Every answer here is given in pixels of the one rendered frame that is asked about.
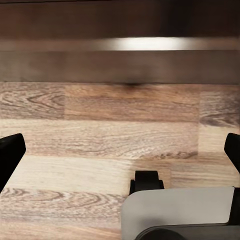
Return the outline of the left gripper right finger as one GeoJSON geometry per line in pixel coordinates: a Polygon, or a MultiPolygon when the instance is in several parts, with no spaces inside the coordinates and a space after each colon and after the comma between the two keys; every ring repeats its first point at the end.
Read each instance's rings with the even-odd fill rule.
{"type": "Polygon", "coordinates": [[[240,135],[228,133],[224,151],[240,173],[240,135]]]}

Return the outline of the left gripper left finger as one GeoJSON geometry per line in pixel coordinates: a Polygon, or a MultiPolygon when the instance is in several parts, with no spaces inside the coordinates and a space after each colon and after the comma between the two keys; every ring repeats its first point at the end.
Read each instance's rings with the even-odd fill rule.
{"type": "Polygon", "coordinates": [[[21,133],[0,138],[0,193],[26,152],[21,133]]]}

